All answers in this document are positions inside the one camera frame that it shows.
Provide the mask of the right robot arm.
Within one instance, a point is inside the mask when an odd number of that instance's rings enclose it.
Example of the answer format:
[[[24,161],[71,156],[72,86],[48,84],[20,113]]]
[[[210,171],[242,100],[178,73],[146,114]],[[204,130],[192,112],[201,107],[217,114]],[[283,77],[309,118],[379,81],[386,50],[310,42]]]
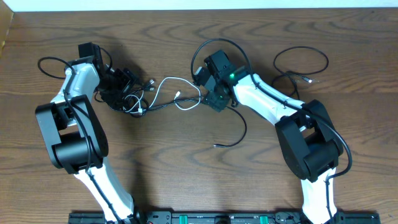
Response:
[[[304,103],[274,89],[250,66],[238,68],[224,51],[192,70],[194,84],[208,93],[205,102],[221,111],[229,102],[247,106],[275,127],[284,161],[300,180],[302,211],[311,223],[333,223],[337,213],[333,176],[343,146],[322,103]]]

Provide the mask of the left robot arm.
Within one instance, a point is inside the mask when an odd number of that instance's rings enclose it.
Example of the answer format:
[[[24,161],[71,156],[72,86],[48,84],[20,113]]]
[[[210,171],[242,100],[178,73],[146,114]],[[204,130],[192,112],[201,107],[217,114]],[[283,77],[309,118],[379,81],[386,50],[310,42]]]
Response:
[[[91,105],[98,93],[108,106],[122,108],[137,77],[105,65],[103,51],[92,42],[80,44],[79,58],[65,63],[59,93],[38,106],[35,116],[52,164],[86,185],[103,209],[105,223],[146,223],[109,164],[106,134]]]

